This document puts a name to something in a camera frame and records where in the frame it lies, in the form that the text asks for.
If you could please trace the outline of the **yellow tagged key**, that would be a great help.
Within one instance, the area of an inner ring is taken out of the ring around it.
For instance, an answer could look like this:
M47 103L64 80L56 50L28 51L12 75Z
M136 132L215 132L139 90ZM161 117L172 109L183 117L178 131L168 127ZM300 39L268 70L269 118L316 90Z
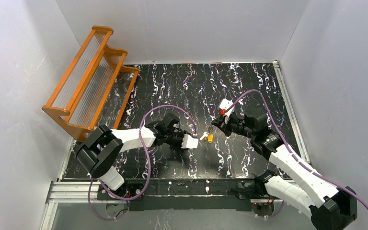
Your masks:
M209 135L209 133L208 133L207 131L206 131L206 132L204 132L204 133L201 135L201 137L199 138L199 140L201 140L201 141L207 141L208 135Z
M208 142L208 143L212 143L212 142L213 142L213 135L212 135L211 133L209 133L209 134L207 135L207 142Z

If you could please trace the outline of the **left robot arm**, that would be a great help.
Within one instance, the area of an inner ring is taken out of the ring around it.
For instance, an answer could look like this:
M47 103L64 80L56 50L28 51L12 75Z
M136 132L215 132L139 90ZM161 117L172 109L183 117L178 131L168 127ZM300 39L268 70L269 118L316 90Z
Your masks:
M173 150L189 147L192 134L181 129L180 119L168 113L162 120L135 129L110 129L98 126L82 143L74 147L74 154L88 174L116 191L125 180L113 166L119 153L167 144Z

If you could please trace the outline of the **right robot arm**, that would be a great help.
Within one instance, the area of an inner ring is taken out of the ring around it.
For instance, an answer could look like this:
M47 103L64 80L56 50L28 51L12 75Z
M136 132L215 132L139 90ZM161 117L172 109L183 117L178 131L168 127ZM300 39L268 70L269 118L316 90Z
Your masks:
M254 193L274 196L289 203L308 216L318 230L343 230L357 219L357 201L352 196L354 191L349 187L337 188L317 177L316 171L268 126L266 114L257 118L240 118L234 114L226 115L222 110L211 124L227 137L235 133L249 138L255 152L295 181L291 184L276 172L266 170L254 178L251 188Z

